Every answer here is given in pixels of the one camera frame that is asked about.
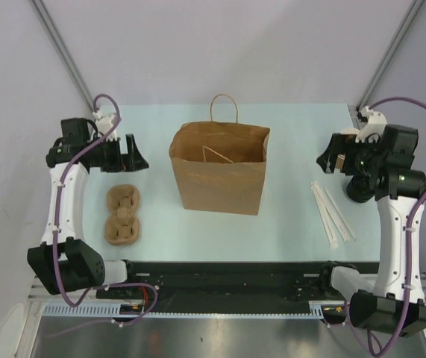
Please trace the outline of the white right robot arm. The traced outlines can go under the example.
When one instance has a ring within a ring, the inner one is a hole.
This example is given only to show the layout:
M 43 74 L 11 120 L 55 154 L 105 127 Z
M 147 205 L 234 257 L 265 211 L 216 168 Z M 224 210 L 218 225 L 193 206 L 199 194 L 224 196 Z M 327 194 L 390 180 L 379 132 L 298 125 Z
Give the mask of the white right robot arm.
M 425 294 L 419 271 L 419 228 L 425 193 L 424 172 L 412 168 L 419 133 L 385 125 L 382 132 L 333 134 L 316 162 L 326 174 L 338 169 L 351 177 L 347 196 L 374 199 L 380 218 L 380 261 L 375 284 L 349 263 L 329 262 L 318 280 L 327 299 L 349 302 L 353 327 L 400 337 L 426 329 Z

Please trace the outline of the brown paper bag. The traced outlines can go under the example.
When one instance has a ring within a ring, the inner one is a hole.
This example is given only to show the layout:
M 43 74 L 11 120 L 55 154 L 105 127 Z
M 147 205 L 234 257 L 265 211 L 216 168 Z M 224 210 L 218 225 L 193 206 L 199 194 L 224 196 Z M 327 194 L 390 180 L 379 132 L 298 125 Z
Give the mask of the brown paper bag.
M 256 216 L 266 177 L 270 129 L 233 122 L 183 124 L 169 157 L 184 209 Z

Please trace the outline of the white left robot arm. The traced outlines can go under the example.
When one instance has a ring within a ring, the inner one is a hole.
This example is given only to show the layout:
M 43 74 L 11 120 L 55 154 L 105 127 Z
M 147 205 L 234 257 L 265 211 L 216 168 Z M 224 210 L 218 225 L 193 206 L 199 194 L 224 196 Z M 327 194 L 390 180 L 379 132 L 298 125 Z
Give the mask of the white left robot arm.
M 60 122 L 62 136 L 46 155 L 51 176 L 51 200 L 40 246 L 28 249 L 27 261 L 51 295 L 112 285 L 123 298 L 134 296 L 138 279 L 129 274 L 124 260 L 106 261 L 85 241 L 84 192 L 90 169 L 102 172 L 138 172 L 149 167 L 137 149 L 134 136 L 126 135 L 128 152 L 119 147 L 117 115 L 95 112 L 93 119 Z

